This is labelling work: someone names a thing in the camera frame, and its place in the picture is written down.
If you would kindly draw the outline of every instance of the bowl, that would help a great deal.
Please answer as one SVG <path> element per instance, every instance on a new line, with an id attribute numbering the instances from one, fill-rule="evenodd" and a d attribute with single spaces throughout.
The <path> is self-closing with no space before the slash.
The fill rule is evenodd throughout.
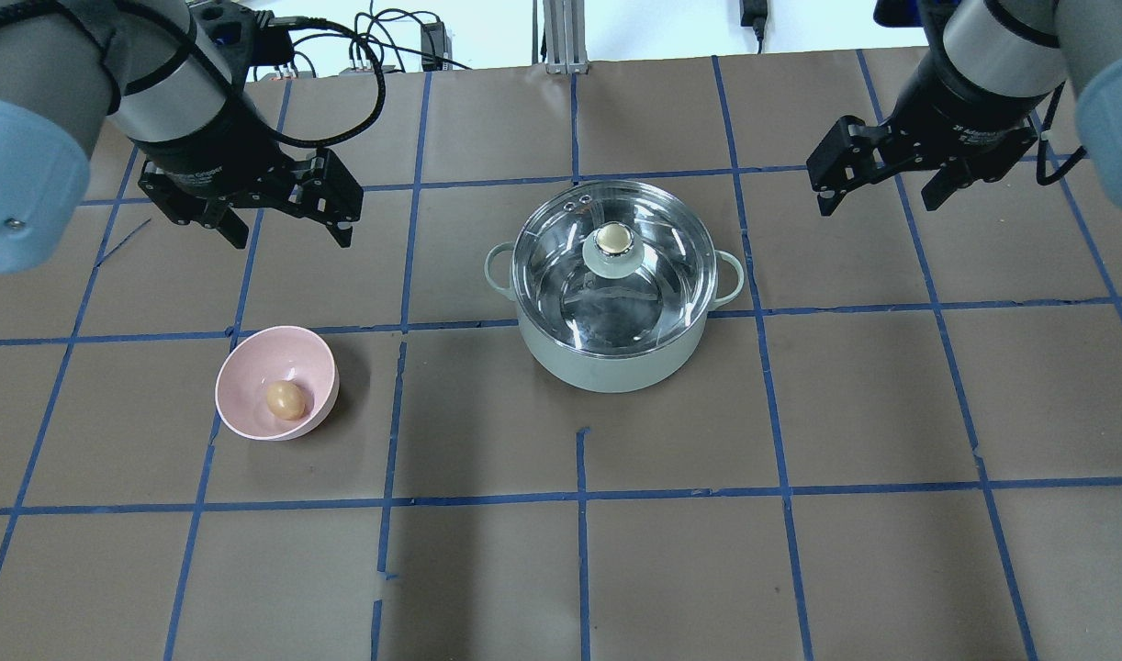
<path id="1" fill-rule="evenodd" d="M 267 386 L 291 380 L 304 391 L 304 417 L 280 420 L 267 410 Z M 287 441 L 307 434 L 329 415 L 340 389 L 337 360 L 321 336 L 298 325 L 275 325 L 240 342 L 214 382 L 214 406 L 236 434 Z"/>

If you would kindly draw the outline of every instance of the brown egg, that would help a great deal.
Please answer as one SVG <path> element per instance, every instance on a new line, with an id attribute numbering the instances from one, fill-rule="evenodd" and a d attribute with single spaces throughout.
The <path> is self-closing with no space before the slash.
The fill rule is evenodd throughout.
<path id="1" fill-rule="evenodd" d="M 267 385 L 267 410 L 280 420 L 300 420 L 307 413 L 304 391 L 291 380 L 273 380 Z"/>

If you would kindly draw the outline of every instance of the pot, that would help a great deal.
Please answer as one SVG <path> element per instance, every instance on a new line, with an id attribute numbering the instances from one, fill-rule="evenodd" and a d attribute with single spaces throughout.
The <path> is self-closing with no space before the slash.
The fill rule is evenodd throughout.
<path id="1" fill-rule="evenodd" d="M 509 285 L 491 263 L 512 253 Z M 717 260 L 736 287 L 716 295 Z M 491 248 L 488 284 L 516 304 L 519 334 L 567 384 L 625 393 L 691 357 L 708 313 L 745 288 L 741 260 L 716 250 L 687 204 L 637 181 L 574 185 L 541 204 L 515 241 Z"/>

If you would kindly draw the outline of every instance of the glass lid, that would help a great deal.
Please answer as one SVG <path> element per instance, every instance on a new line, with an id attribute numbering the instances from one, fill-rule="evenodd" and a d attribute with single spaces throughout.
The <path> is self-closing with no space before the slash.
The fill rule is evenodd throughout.
<path id="1" fill-rule="evenodd" d="M 512 264 L 528 321 L 587 356 L 659 350 L 707 314 L 716 293 L 703 223 L 636 181 L 574 185 L 545 202 L 524 223 Z"/>

